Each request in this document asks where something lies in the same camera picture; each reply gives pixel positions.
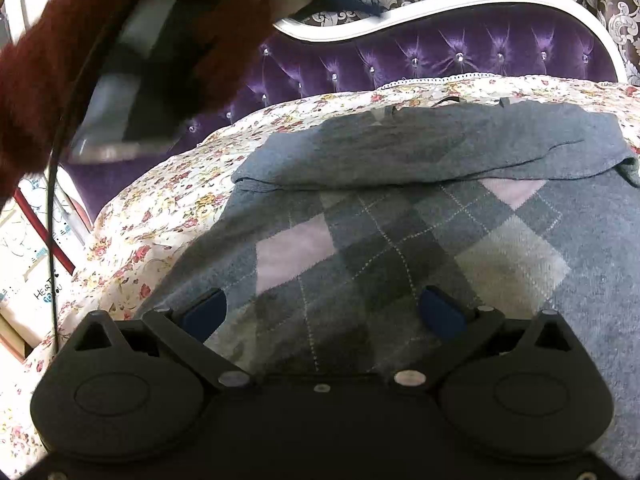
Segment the grey argyle knit sweater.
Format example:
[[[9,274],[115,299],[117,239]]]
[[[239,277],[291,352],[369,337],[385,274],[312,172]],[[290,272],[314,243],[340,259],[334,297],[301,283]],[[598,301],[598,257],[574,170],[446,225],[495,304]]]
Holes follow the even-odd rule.
[[[600,453],[639,471],[639,177],[613,114],[572,104],[385,107],[275,133],[144,310],[219,289],[209,347],[251,373],[390,372],[434,348],[434,285],[562,313],[610,386]]]

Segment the floral bed sheet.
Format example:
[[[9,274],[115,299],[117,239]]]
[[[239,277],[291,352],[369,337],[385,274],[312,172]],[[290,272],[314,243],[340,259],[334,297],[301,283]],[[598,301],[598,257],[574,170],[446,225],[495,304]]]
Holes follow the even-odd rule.
[[[402,82],[369,92],[325,94],[258,110],[162,162],[103,207],[96,239],[72,279],[60,331],[104,310],[132,318],[186,248],[219,222],[232,174],[275,133],[291,140],[329,119],[360,112],[420,110],[454,96],[488,105],[501,98],[574,104],[611,113],[639,142],[639,91],[628,84],[551,76],[465,76]],[[416,298],[434,284],[462,304],[516,318],[560,310],[597,362],[615,398],[614,422],[598,453],[623,476],[639,471],[639,192],[580,180],[574,200],[560,181],[439,183],[415,188],[323,192],[296,198],[268,218],[282,238],[295,222],[321,218],[332,252],[306,260],[279,286],[256,285],[253,248],[218,272],[229,301],[226,324],[209,339],[251,372],[389,373],[435,347]]]

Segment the white printed storage box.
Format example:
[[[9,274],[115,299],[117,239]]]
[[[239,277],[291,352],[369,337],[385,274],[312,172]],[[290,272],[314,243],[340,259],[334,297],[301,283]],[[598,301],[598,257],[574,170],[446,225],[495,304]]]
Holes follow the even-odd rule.
[[[51,294],[58,306],[74,298],[72,276],[86,261],[93,242],[92,221],[68,174],[55,185],[54,240],[62,257],[55,259],[50,278],[46,242],[36,225],[47,221],[47,186],[44,174],[26,177],[20,192],[1,211],[1,344],[24,361],[51,329]]]

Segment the purple tufted white-framed headboard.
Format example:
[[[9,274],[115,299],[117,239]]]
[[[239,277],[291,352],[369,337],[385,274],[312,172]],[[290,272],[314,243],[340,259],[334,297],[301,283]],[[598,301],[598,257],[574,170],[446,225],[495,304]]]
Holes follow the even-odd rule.
[[[573,0],[425,0],[344,25],[284,21],[259,46],[233,99],[184,124],[172,152],[270,105],[469,73],[627,79],[605,26]]]

